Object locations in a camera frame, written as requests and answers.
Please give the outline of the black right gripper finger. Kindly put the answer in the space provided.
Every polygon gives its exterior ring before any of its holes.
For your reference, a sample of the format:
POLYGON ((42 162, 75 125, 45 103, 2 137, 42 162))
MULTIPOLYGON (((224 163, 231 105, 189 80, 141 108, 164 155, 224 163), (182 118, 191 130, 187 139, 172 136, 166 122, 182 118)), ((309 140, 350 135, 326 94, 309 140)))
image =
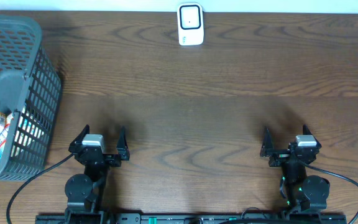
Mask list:
POLYGON ((273 154, 274 145, 268 127, 264 128, 264 136, 260 150, 260 157, 269 157, 273 154))
POLYGON ((307 125, 303 125, 302 145, 317 145, 318 141, 312 135, 307 125))

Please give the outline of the yellow red snack bag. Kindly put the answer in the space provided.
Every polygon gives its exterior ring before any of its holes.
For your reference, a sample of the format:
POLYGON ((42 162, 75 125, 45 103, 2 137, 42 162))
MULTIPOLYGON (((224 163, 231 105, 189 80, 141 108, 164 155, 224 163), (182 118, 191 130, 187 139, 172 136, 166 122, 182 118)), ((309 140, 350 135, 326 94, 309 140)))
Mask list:
POLYGON ((12 113, 7 116, 5 127, 2 131, 2 133, 0 134, 0 161, 2 158, 2 154, 4 151, 6 141, 7 141, 7 134, 9 132, 9 127, 11 125, 11 121, 13 120, 13 118, 14 118, 14 115, 12 113))

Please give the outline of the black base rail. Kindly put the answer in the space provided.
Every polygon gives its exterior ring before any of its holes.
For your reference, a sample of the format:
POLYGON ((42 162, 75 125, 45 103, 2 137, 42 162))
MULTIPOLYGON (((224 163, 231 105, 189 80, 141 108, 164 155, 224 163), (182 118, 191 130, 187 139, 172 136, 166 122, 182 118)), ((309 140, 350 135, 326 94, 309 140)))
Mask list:
POLYGON ((109 223, 109 224, 220 224, 220 223, 345 223, 344 215, 290 215, 288 219, 272 214, 245 215, 156 215, 117 213, 108 215, 37 215, 36 223, 109 223))

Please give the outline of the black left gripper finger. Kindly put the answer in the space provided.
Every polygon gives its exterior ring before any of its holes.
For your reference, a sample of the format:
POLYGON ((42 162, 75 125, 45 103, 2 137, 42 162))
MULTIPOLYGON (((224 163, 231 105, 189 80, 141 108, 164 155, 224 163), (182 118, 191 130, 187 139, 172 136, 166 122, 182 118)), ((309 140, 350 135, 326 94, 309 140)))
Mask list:
POLYGON ((70 149, 77 149, 82 146, 82 140, 90 133, 90 126, 87 124, 81 133, 70 143, 70 149))
POLYGON ((119 139, 117 141, 116 149, 118 154, 123 161, 128 161, 130 159, 129 147, 126 141, 126 129, 122 127, 119 134, 119 139))

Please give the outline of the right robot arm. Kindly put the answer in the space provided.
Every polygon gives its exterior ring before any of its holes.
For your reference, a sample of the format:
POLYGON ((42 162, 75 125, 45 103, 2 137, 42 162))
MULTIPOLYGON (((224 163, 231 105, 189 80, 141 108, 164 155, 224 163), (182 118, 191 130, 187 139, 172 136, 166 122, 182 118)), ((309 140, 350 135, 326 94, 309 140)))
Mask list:
POLYGON ((304 217, 308 222, 321 222, 321 211, 327 208, 330 183, 318 175, 306 173, 306 166, 316 160, 320 149, 321 144, 307 125, 303 125, 303 133, 297 135, 286 149, 275 149, 269 129, 264 129, 260 156, 269 158, 270 167, 282 170, 280 193, 288 207, 280 212, 280 218, 300 220, 304 217))

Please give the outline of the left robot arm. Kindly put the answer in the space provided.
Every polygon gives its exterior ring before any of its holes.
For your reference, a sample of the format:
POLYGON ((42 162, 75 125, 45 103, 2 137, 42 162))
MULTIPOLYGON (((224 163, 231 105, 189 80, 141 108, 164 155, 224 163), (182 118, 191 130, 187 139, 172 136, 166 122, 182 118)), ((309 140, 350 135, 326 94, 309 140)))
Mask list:
POLYGON ((65 184, 68 199, 65 223, 115 222, 114 215, 102 210, 101 201, 110 168, 120 167, 122 161, 130 159, 124 127, 120 130, 116 149, 116 154, 106 153, 103 136, 91 134, 89 125, 70 143, 69 152, 85 169, 65 184))

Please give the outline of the grey plastic mesh basket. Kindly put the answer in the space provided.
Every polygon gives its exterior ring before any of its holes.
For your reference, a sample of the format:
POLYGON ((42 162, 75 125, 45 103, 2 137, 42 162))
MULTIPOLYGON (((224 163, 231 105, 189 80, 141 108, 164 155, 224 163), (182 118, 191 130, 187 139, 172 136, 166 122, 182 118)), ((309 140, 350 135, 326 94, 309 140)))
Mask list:
POLYGON ((12 114, 0 180, 27 180, 44 169, 62 81, 29 17, 0 15, 0 112, 12 114))

